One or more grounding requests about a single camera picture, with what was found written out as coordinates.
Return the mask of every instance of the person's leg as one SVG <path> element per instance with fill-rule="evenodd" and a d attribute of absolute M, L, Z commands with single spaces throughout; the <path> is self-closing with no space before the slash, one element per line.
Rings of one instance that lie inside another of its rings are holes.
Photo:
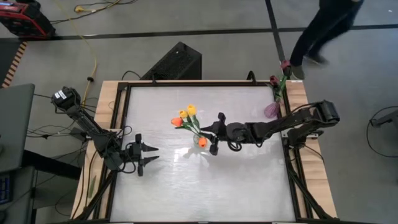
<path fill-rule="evenodd" d="M 351 5 L 350 0 L 326 2 L 327 4 L 323 6 L 321 4 L 321 8 L 316 16 L 298 39 L 290 57 L 290 63 L 293 66 L 300 66 L 302 64 L 303 56 L 307 54 L 311 46 L 320 37 L 325 36 L 329 30 L 347 15 L 347 7 Z"/>
<path fill-rule="evenodd" d="M 308 56 L 314 59 L 317 59 L 318 57 L 321 58 L 319 56 L 319 52 L 327 42 L 333 40 L 341 34 L 344 34 L 352 28 L 352 26 L 354 25 L 355 17 L 361 9 L 362 4 L 363 0 L 354 2 L 353 7 L 344 17 L 344 19 L 339 21 L 339 23 L 337 23 L 336 26 L 334 26 L 329 32 L 327 32 L 326 35 L 324 35 L 321 39 L 315 42 L 315 44 L 308 51 Z"/>

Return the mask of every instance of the red equipment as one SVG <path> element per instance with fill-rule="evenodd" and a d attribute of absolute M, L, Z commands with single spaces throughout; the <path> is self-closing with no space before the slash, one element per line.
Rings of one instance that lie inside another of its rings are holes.
<path fill-rule="evenodd" d="M 0 2 L 0 22 L 18 37 L 49 39 L 55 34 L 36 4 Z"/>

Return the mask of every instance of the yellow tulip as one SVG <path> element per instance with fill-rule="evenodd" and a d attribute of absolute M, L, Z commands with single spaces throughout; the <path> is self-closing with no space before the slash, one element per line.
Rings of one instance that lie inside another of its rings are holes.
<path fill-rule="evenodd" d="M 184 119 L 187 118 L 188 113 L 186 111 L 180 110 L 180 118 Z"/>
<path fill-rule="evenodd" d="M 195 106 L 193 106 L 193 105 L 188 105 L 187 106 L 187 111 L 188 111 L 189 116 L 193 116 L 193 115 L 196 115 L 197 108 Z"/>

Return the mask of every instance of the purple object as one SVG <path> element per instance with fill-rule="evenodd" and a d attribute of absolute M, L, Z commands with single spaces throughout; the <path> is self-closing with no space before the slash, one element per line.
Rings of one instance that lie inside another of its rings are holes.
<path fill-rule="evenodd" d="M 277 116 L 278 112 L 279 112 L 279 103 L 278 102 L 273 102 L 270 105 L 268 105 L 266 107 L 266 109 L 264 110 L 264 114 L 267 118 L 273 118 L 275 116 Z"/>

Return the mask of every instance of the white surface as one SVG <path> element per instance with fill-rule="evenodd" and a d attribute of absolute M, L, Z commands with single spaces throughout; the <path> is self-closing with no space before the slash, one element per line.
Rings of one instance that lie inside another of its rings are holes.
<path fill-rule="evenodd" d="M 226 123 L 270 121 L 264 108 L 273 102 L 268 87 L 134 87 L 126 125 L 160 155 L 144 176 L 119 174 L 112 222 L 144 221 L 293 221 L 294 212 L 280 134 L 240 152 L 219 144 L 217 156 L 195 148 L 193 134 L 177 130 L 170 120 L 188 104 L 198 110 L 201 127 Z"/>

